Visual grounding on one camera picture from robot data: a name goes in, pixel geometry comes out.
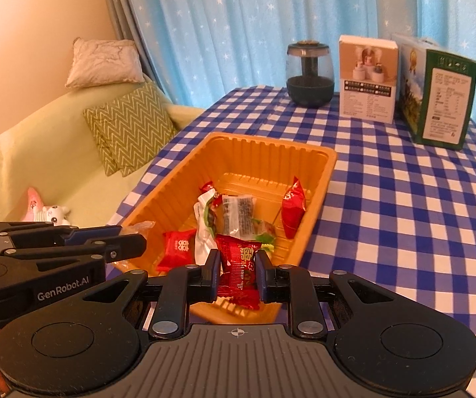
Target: table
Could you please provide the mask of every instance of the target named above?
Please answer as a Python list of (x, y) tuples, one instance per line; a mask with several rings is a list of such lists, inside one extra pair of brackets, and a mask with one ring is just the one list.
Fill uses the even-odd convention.
[[(301, 262), (342, 269), (465, 323), (476, 334), (476, 125), (461, 152), (415, 145), (406, 125), (339, 116), (339, 97), (296, 107), (285, 89), (236, 89), (152, 160), (114, 214), (123, 220), (208, 133), (225, 131), (332, 147), (325, 204)], [(476, 396), (476, 373), (468, 391)]]

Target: dark glass jar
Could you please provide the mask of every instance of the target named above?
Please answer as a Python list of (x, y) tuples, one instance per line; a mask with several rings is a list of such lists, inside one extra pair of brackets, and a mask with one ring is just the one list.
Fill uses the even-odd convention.
[(332, 100), (334, 68), (330, 48), (315, 40), (302, 40), (288, 46), (286, 86), (299, 106), (320, 107)]

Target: beige wall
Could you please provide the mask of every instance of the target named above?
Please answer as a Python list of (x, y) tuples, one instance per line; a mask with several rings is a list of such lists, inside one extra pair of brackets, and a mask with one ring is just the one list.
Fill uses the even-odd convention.
[(105, 0), (0, 0), (0, 133), (66, 92), (78, 36), (114, 38)]

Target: sofa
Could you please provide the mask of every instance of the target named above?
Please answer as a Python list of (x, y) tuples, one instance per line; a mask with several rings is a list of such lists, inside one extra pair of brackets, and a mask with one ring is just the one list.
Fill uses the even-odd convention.
[[(45, 205), (69, 207), (70, 224), (106, 224), (147, 166), (125, 178), (120, 172), (106, 176), (82, 110), (140, 86), (111, 84), (70, 91), (2, 133), (0, 221), (21, 220), (31, 186)], [(203, 112), (196, 107), (174, 105), (164, 94), (162, 100), (178, 129)]]

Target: white plush toy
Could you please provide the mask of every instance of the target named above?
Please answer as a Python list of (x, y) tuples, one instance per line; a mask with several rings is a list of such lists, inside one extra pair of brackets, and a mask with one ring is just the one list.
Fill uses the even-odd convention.
[(54, 226), (70, 226), (65, 216), (70, 212), (66, 206), (44, 206), (43, 209), (33, 208), (34, 221), (45, 221), (46, 223), (54, 223)]

